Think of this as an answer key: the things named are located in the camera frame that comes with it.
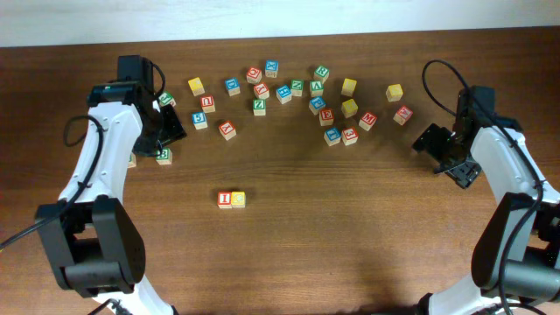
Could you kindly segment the red A block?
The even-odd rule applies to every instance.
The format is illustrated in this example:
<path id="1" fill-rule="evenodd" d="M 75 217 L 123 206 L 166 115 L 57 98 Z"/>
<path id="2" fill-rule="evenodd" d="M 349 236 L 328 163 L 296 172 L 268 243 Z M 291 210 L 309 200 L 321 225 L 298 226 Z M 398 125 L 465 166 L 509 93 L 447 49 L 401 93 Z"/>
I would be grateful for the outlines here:
<path id="1" fill-rule="evenodd" d="M 399 125 L 403 126 L 413 115 L 413 111 L 406 107 L 401 106 L 393 116 L 393 120 Z"/>

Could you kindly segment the red I block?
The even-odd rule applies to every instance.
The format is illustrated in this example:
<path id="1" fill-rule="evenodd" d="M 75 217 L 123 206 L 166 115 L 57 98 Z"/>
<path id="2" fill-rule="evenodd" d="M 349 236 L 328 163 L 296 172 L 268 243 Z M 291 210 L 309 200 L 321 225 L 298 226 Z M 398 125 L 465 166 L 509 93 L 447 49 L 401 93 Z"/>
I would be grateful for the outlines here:
<path id="1" fill-rule="evenodd" d="M 217 205 L 220 209 L 232 207 L 232 193 L 231 192 L 218 192 Z"/>

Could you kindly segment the yellow C block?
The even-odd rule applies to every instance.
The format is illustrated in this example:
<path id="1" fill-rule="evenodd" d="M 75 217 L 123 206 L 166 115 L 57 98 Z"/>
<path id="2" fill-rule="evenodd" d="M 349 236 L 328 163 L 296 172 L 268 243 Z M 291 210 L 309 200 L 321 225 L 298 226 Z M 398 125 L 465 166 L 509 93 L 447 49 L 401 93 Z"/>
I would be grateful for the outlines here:
<path id="1" fill-rule="evenodd" d="M 231 192 L 231 206 L 232 208 L 244 208 L 246 206 L 246 193 L 245 192 Z"/>

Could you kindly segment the green R block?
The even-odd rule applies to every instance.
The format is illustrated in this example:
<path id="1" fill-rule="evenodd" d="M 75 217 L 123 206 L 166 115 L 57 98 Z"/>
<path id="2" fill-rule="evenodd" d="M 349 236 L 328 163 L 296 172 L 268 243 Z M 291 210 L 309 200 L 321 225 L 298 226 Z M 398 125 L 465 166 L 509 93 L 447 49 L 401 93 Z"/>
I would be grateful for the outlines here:
<path id="1" fill-rule="evenodd" d="M 323 65 L 319 65 L 313 73 L 313 79 L 315 81 L 320 81 L 321 83 L 325 83 L 329 78 L 329 75 L 330 75 L 329 69 Z"/>

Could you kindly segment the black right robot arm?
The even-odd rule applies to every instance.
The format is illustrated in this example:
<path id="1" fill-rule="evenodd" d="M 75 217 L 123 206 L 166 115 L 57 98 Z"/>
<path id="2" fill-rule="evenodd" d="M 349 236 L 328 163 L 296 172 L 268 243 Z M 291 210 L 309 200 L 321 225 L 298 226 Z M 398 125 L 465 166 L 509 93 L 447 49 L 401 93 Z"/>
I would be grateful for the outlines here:
<path id="1" fill-rule="evenodd" d="M 458 94 L 452 129 L 431 124 L 414 142 L 463 189 L 484 174 L 497 208 L 472 254 L 471 272 L 451 288 L 426 294 L 419 314 L 490 314 L 511 305 L 559 300 L 559 193 L 530 156 L 519 123 L 494 111 L 495 92 Z"/>

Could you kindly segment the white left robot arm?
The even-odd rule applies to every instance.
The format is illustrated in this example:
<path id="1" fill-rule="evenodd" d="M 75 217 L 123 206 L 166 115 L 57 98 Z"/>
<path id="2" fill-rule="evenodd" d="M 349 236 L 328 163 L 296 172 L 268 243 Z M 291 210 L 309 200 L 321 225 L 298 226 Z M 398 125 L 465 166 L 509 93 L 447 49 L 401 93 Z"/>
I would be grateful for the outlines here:
<path id="1" fill-rule="evenodd" d="M 92 88 L 73 175 L 58 201 L 35 214 L 58 286 L 116 314 L 177 311 L 145 275 L 144 241 L 123 207 L 130 157 L 154 157 L 186 137 L 173 106 L 158 103 L 157 70 L 140 55 L 121 56 L 115 80 Z"/>

